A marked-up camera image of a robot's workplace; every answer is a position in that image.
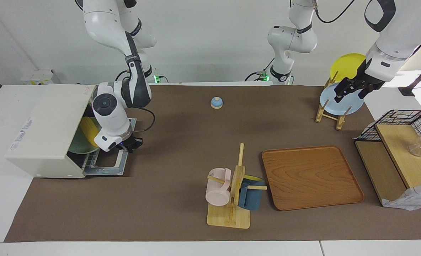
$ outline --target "label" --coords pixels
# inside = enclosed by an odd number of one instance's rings
[[[11,151],[14,151],[17,148],[19,148],[22,142],[22,139],[24,139],[24,136],[26,135],[27,131],[32,126],[33,120],[34,120],[33,117],[27,118],[26,122],[24,123],[21,130],[19,131],[19,133],[17,134],[16,138],[14,139],[13,143],[10,146]]]
[[[90,86],[87,86],[87,87],[84,89],[83,94],[87,96],[87,94],[89,94],[89,92],[90,92]]]

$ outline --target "wooden mug stand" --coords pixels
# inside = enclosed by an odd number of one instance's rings
[[[337,74],[338,74],[338,73],[339,73],[339,72],[337,71],[337,72],[335,73],[335,75],[334,75],[334,77],[333,77],[333,78],[329,78],[329,79],[327,80],[326,84],[324,85],[324,89],[326,89],[326,87],[328,87],[330,84],[335,83],[335,78],[337,77]],[[322,117],[325,117],[325,118],[329,118],[329,119],[335,120],[335,121],[337,121],[337,125],[335,126],[335,129],[336,129],[337,131],[340,131],[340,130],[342,130],[342,127],[343,127],[343,125],[344,125],[344,123],[345,123],[345,117],[346,117],[347,113],[350,111],[351,107],[349,107],[343,115],[341,115],[341,116],[337,116],[337,117],[333,117],[333,116],[330,116],[330,115],[327,115],[327,114],[325,114],[325,113],[324,113],[324,111],[325,111],[325,110],[324,110],[324,107],[326,107],[326,105],[328,104],[328,102],[329,102],[329,100],[327,100],[327,101],[324,103],[324,106],[322,106],[322,105],[321,105],[321,103],[320,103],[320,107],[318,108],[318,113],[316,114],[316,119],[315,119],[315,122],[317,122],[317,123],[321,122],[321,118],[322,118]]]
[[[207,224],[212,226],[248,229],[250,227],[250,211],[240,208],[239,192],[245,175],[245,166],[242,165],[244,144],[240,144],[238,165],[234,169],[231,181],[230,201],[226,206],[213,206],[207,208]],[[224,180],[207,176],[208,179],[224,183]],[[249,189],[267,190],[266,186],[248,186]]]

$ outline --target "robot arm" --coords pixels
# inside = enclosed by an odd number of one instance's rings
[[[294,57],[287,50],[309,53],[316,48],[318,39],[311,28],[313,10],[312,0],[292,0],[289,19],[295,28],[274,26],[269,31],[267,40],[275,52],[270,72],[275,84],[284,84],[291,73]]]
[[[156,39],[149,29],[141,29],[141,20],[132,10],[135,4],[136,0],[83,0],[80,5],[87,33],[100,44],[124,54],[130,70],[129,78],[100,83],[94,94],[92,109],[102,127],[94,141],[104,151],[118,146],[132,152],[140,146],[132,135],[133,126],[124,108],[145,107],[151,100],[145,79],[149,74],[144,73],[136,42],[147,48],[154,46]]]
[[[357,75],[345,78],[334,89],[335,101],[362,89],[362,99],[373,90],[391,81],[397,71],[421,45],[421,0],[370,1],[365,20],[379,37],[366,54]]]

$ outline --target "white cloth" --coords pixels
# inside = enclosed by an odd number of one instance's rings
[[[421,208],[421,185],[407,189],[402,196],[394,201],[382,199],[384,207],[416,210]]]

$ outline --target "wooden plate stand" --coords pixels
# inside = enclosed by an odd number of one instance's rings
[[[338,73],[339,73],[339,72],[337,71],[337,72],[335,73],[335,75],[334,75],[334,77],[333,77],[333,78],[329,78],[329,79],[327,80],[326,84],[324,85],[324,89],[326,89],[326,87],[328,87],[330,84],[335,83],[335,78],[337,77],[337,74],[338,74]],[[324,106],[322,106],[322,105],[321,105],[321,103],[320,103],[320,106],[319,106],[319,108],[318,108],[318,113],[316,113],[316,119],[315,119],[315,122],[317,122],[317,123],[321,122],[321,118],[322,118],[322,117],[325,117],[325,118],[329,118],[329,119],[335,120],[335,121],[337,121],[337,125],[335,126],[335,129],[336,129],[337,131],[340,131],[340,130],[342,129],[342,127],[343,127],[344,123],[345,123],[345,116],[346,116],[346,115],[347,115],[347,113],[350,111],[351,107],[349,107],[349,108],[346,110],[346,112],[344,113],[344,115],[342,115],[342,116],[337,116],[337,117],[333,117],[333,116],[330,116],[330,115],[327,115],[327,114],[325,114],[325,113],[324,113],[324,107],[326,107],[326,105],[327,105],[327,103],[328,103],[328,102],[329,102],[329,100],[327,100],[327,101],[326,101],[326,103],[324,103]]]

